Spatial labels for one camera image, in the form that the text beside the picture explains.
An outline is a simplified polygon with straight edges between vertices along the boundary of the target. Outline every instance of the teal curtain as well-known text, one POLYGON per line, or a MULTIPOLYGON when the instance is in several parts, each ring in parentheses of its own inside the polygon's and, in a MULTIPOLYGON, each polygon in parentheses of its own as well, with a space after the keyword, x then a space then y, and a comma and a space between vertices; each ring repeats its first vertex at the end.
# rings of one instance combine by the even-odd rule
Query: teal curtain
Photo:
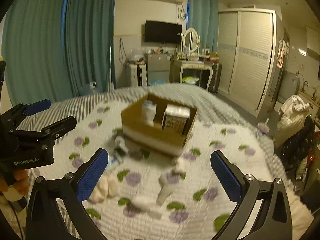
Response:
POLYGON ((13 105, 73 97, 61 48, 63 0, 15 0, 4 23, 2 53, 13 105))
POLYGON ((201 36, 200 51, 208 44, 217 52, 219 28, 218 0, 189 0, 188 28, 194 28, 201 36))
POLYGON ((73 93, 91 81, 108 91, 114 0, 67 0, 64 51, 73 93))

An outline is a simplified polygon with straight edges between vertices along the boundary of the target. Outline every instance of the floor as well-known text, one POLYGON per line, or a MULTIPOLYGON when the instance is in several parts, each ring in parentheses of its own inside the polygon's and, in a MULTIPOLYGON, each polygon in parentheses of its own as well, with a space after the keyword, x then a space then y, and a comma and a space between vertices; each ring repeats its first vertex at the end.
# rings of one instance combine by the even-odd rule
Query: floor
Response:
POLYGON ((276 132, 276 127, 277 127, 277 123, 279 120, 279 115, 275 110, 272 110, 270 113, 262 114, 262 115, 258 116, 258 118, 257 118, 255 116, 253 116, 252 114, 250 114, 245 109, 243 109, 241 106, 237 105, 236 103, 234 103, 230 99, 226 98, 225 96, 220 95, 220 94, 214 94, 214 95, 217 98, 224 101, 225 103, 227 103, 228 105, 232 106, 247 122, 249 122, 250 124, 252 124, 255 127, 258 125, 259 122, 265 122, 267 120, 267 118, 269 118, 268 126, 270 128, 270 132, 268 133, 268 136, 273 138, 273 136, 276 132))

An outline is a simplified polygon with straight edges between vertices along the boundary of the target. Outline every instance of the television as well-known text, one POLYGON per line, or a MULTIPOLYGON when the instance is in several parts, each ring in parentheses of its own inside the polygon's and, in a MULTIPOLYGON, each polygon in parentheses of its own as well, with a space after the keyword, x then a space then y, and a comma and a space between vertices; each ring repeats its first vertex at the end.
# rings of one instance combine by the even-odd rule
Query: television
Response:
POLYGON ((144 41, 180 44, 181 32, 182 25, 180 24, 146 21, 144 41))

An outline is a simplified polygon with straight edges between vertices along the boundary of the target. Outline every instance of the wall light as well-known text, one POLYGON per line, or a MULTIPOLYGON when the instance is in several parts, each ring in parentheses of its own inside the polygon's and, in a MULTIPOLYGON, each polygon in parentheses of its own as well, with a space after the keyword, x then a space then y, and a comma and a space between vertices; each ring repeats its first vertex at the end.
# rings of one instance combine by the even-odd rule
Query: wall light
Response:
POLYGON ((303 56, 307 56, 307 52, 303 49, 298 49, 298 51, 300 52, 300 54, 302 54, 303 56))

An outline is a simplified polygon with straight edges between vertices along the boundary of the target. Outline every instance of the human hand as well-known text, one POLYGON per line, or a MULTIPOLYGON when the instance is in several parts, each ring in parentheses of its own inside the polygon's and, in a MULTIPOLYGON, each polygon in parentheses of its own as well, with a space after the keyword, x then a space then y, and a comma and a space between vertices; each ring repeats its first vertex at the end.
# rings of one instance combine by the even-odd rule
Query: human hand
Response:
MULTIPOLYGON (((20 195, 24 196, 29 191, 29 176, 28 170, 19 170, 13 173, 14 178, 17 180, 13 187, 19 192, 20 195)), ((0 191, 7 192, 8 185, 6 182, 0 177, 0 191)))

